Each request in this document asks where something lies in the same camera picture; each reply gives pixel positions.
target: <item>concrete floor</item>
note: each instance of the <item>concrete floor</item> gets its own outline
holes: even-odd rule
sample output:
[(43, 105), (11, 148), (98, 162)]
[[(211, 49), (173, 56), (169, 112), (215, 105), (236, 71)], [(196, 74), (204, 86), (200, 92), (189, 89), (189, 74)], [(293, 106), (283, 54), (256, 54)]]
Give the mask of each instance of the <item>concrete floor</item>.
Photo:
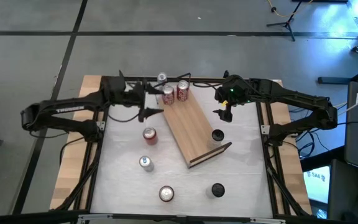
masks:
[[(296, 3), (273, 1), (281, 14)], [(0, 0), (0, 30), (72, 31), (80, 0)], [(275, 32), (265, 24), (285, 18), (265, 0), (92, 0), (82, 31), (244, 31)], [(303, 4), (292, 23), (295, 32), (358, 33), (358, 0), (348, 4)], [(0, 36), (0, 215), (10, 212), (34, 139), (22, 130), (20, 110), (50, 98), (69, 37)], [(286, 88), (346, 101), (347, 87), (319, 85), (317, 77), (358, 73), (355, 39), (297, 37), (77, 37), (59, 99), (78, 96), (83, 75), (221, 77), (225, 70), (247, 77), (281, 79)], [(293, 119), (304, 113), (292, 114)], [(344, 126), (320, 134), (328, 148), (343, 145)], [(58, 153), (66, 137), (45, 141), (24, 212), (48, 210), (58, 173)], [(302, 146), (310, 140), (304, 138)], [(313, 154), (325, 149), (316, 143)]]

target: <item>white table surface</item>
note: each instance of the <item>white table surface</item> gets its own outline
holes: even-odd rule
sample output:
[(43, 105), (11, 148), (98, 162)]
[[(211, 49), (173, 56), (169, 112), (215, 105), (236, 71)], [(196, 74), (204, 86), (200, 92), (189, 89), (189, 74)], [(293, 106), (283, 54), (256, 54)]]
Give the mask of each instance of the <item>white table surface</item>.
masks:
[[(188, 169), (162, 113), (144, 123), (108, 119), (91, 213), (272, 217), (255, 104), (233, 108), (233, 122), (226, 123), (212, 112), (223, 109), (214, 99), (212, 88), (190, 88), (213, 129), (224, 132), (223, 144), (231, 141), (232, 146)], [(158, 108), (155, 96), (147, 96), (145, 105)], [(116, 119), (128, 119), (137, 112), (138, 108), (123, 106), (109, 110)], [(158, 143), (154, 146), (148, 146), (142, 136), (148, 126), (157, 130)], [(139, 158), (144, 155), (153, 161), (154, 171), (140, 167)], [(206, 196), (206, 188), (214, 183), (225, 186), (223, 197)], [(164, 185), (175, 191), (170, 202), (158, 196)]]

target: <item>can lid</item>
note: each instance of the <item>can lid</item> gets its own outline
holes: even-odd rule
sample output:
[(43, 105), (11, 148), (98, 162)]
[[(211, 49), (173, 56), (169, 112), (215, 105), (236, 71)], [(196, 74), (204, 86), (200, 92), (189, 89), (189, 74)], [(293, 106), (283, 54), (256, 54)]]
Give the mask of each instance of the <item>can lid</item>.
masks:
[(164, 92), (164, 94), (171, 94), (171, 93), (173, 93), (173, 88), (172, 88), (172, 86), (166, 85), (166, 86), (164, 86), (162, 91)]
[(212, 185), (212, 194), (215, 195), (215, 197), (222, 197), (224, 195), (223, 185), (219, 183)]
[(157, 78), (158, 80), (165, 80), (167, 78), (167, 74), (160, 72)]
[(143, 137), (145, 138), (152, 138), (155, 136), (155, 129), (154, 128), (145, 128), (143, 131)]
[(150, 165), (150, 158), (147, 156), (142, 156), (139, 159), (139, 164), (143, 167), (147, 167), (148, 165)]
[(222, 141), (223, 138), (224, 138), (224, 133), (223, 133), (223, 131), (221, 131), (220, 129), (215, 129), (215, 130), (213, 130), (213, 132), (212, 132), (212, 138), (213, 138), (215, 141)]
[(187, 81), (179, 81), (178, 88), (181, 90), (186, 90), (189, 87), (189, 83)]
[(173, 189), (170, 186), (163, 186), (159, 192), (160, 199), (164, 202), (169, 202), (173, 199)]

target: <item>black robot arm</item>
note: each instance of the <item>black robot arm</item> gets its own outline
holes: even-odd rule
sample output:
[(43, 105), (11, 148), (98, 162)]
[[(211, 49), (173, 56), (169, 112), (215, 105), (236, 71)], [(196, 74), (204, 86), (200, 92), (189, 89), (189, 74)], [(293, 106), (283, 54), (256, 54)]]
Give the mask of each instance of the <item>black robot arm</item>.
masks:
[(85, 141), (96, 142), (102, 134), (102, 128), (97, 122), (90, 119), (75, 121), (54, 115), (80, 110), (103, 111), (110, 105), (138, 106), (138, 120), (143, 122), (144, 118), (163, 111), (144, 108), (146, 93), (163, 94), (146, 80), (137, 82), (129, 91), (125, 89), (126, 83), (121, 71), (118, 77), (102, 77), (100, 90), (82, 98), (45, 100), (30, 105), (21, 111), (22, 127), (27, 131), (39, 131), (43, 128), (61, 129), (66, 132), (76, 131), (84, 136)]
[(231, 122), (231, 107), (250, 102), (280, 102), (312, 111), (308, 117), (288, 124), (270, 124), (266, 126), (267, 142), (281, 146), (289, 134), (300, 134), (312, 128), (333, 129), (337, 126), (337, 109), (332, 106), (328, 97), (311, 96), (297, 91), (287, 90), (277, 82), (250, 78), (244, 80), (239, 75), (230, 75), (215, 92), (215, 100), (226, 104), (225, 110), (214, 111), (221, 120)]

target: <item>tripod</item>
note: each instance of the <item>tripod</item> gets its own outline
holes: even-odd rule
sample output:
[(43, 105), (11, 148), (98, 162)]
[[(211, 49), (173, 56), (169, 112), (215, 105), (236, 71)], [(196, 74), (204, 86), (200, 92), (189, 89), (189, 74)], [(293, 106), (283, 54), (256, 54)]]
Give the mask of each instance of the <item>tripod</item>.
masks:
[[(292, 29), (291, 29), (291, 25), (290, 25), (290, 22), (293, 20), (293, 16), (295, 15), (296, 13), (296, 10), (298, 10), (299, 6), (301, 5), (301, 1), (298, 3), (298, 5), (296, 6), (295, 10), (292, 12), (292, 15), (291, 17), (286, 21), (286, 22), (278, 22), (278, 23), (274, 23), (274, 24), (267, 24), (266, 26), (267, 27), (271, 27), (271, 26), (282, 26), (286, 29), (288, 29), (291, 33), (291, 37), (292, 37), (292, 41), (295, 41), (295, 37), (293, 35), (293, 32), (292, 32)], [(276, 10), (276, 7), (273, 7), (272, 8), (272, 12), (274, 12)]]

